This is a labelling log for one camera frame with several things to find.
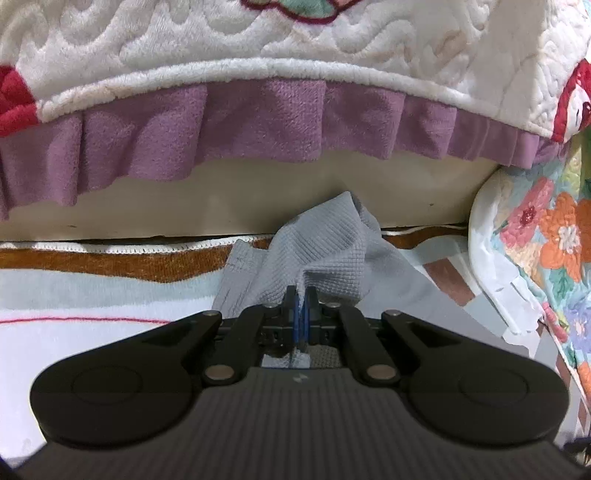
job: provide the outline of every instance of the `white quilted bedspread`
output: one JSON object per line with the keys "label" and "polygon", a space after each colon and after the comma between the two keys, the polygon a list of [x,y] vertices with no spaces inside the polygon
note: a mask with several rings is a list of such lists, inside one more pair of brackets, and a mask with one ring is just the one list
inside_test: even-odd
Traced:
{"label": "white quilted bedspread", "polygon": [[583,0],[2,0],[0,25],[41,122],[268,77],[400,90],[557,141],[591,112]]}

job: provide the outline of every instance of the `pink flower pattern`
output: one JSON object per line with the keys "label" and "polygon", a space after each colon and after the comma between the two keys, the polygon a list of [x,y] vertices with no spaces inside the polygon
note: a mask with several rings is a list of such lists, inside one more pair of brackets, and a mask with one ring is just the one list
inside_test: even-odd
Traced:
{"label": "pink flower pattern", "polygon": [[566,331],[562,328],[562,325],[559,324],[558,317],[554,313],[554,310],[552,310],[550,304],[547,301],[542,304],[542,308],[544,309],[546,324],[556,335],[556,338],[561,343],[565,343],[569,339],[569,334],[566,333]]}
{"label": "pink flower pattern", "polygon": [[527,192],[521,204],[509,215],[507,225],[499,234],[507,247],[524,247],[529,243],[553,191],[554,182],[542,177]]}

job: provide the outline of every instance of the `red floral embroidery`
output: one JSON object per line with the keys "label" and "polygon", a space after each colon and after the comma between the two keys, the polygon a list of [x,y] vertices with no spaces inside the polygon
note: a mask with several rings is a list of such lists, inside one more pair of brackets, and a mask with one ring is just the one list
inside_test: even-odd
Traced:
{"label": "red floral embroidery", "polygon": [[38,123],[35,99],[25,80],[14,67],[0,65],[0,137]]}
{"label": "red floral embroidery", "polygon": [[553,190],[552,180],[542,177],[527,192],[521,204],[509,215],[507,226],[499,234],[507,247],[523,248],[529,243],[545,212]]}
{"label": "red floral embroidery", "polygon": [[[575,67],[558,99],[556,115],[554,116],[554,131],[551,138],[555,142],[562,143],[564,142],[564,137],[567,133],[569,136],[575,133],[567,132],[566,128],[569,120],[569,103],[577,85],[579,85],[587,93],[587,96],[591,98],[591,64],[589,64],[586,59],[581,60]],[[591,103],[583,102],[581,110],[581,112],[577,113],[581,116],[580,125],[578,127],[579,131],[589,126],[589,122],[591,121]]]}

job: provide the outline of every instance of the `gray cloth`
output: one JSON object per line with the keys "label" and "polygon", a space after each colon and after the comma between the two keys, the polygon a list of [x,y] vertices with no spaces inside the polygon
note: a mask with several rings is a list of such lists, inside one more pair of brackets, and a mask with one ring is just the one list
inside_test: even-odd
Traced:
{"label": "gray cloth", "polygon": [[238,241],[213,308],[236,317],[251,305],[278,304],[288,285],[300,298],[315,286],[320,300],[356,305],[370,318],[397,309],[475,340],[527,356],[486,330],[384,240],[376,219],[349,192],[284,225],[267,251]]}
{"label": "gray cloth", "polygon": [[310,368],[338,368],[342,366],[339,351],[331,346],[310,345],[308,346],[308,355],[310,355]]}

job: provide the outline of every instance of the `purple ruffle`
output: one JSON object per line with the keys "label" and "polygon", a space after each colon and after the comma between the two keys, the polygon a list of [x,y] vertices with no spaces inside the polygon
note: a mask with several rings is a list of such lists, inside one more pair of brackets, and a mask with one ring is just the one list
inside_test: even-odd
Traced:
{"label": "purple ruffle", "polygon": [[0,139],[0,218],[41,200],[77,196],[130,176],[179,180],[205,160],[315,160],[323,150],[389,158],[486,157],[530,168],[560,145],[438,102],[320,80],[237,80],[116,100]]}

